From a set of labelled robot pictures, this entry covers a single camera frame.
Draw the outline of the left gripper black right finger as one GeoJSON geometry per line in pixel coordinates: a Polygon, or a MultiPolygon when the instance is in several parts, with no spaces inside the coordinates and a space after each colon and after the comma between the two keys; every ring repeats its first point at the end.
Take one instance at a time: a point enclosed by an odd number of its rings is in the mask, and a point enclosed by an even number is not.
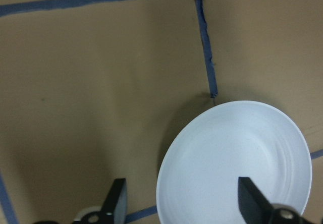
{"type": "Polygon", "coordinates": [[[249,177],[238,179],[238,206],[245,223],[269,223],[273,206],[249,177]]]}

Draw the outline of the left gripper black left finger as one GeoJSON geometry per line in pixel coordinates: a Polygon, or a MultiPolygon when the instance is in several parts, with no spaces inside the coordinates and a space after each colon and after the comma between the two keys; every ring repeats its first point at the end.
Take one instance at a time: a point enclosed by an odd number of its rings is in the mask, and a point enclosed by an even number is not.
{"type": "Polygon", "coordinates": [[[99,223],[125,223],[127,215],[127,182],[115,179],[99,212],[99,223]]]}

